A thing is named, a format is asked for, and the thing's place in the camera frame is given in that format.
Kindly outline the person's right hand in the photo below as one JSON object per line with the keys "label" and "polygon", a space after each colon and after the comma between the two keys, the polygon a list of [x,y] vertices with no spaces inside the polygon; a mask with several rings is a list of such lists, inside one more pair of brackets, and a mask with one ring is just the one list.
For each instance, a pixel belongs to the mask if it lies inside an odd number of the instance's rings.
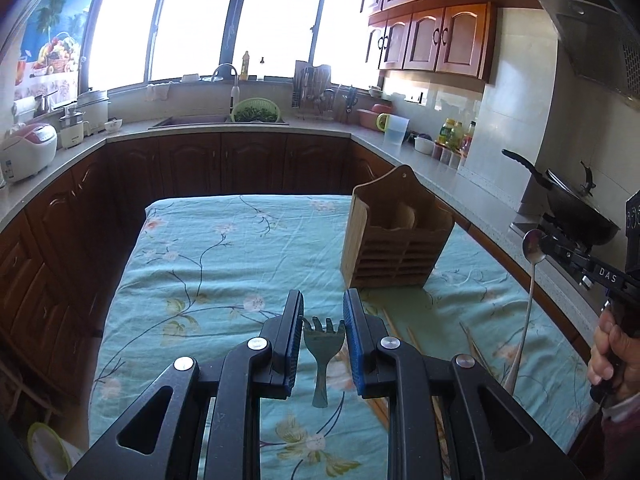
{"label": "person's right hand", "polygon": [[591,385],[612,382],[613,399],[623,402],[639,392],[639,339],[629,337],[605,309],[593,334],[587,378]]}

